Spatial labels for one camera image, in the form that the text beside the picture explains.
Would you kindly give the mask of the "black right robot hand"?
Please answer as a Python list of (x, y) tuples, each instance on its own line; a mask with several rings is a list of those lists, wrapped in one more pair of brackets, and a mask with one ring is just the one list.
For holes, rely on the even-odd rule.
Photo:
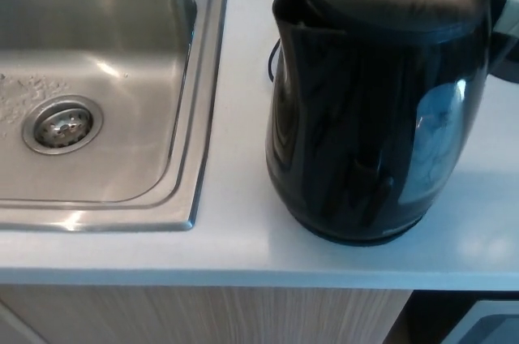
[(489, 73), (518, 84), (518, 0), (491, 0)]

